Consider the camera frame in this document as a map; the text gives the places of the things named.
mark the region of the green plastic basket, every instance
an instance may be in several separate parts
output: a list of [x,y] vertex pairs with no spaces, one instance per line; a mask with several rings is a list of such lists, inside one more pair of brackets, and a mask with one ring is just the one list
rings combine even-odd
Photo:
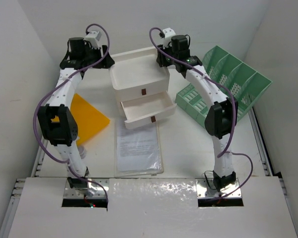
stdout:
[[[239,121],[271,85],[264,77],[219,46],[208,51],[203,66],[212,80],[228,88],[238,100],[237,121]],[[209,109],[192,84],[177,93],[175,102],[198,124],[204,126]]]

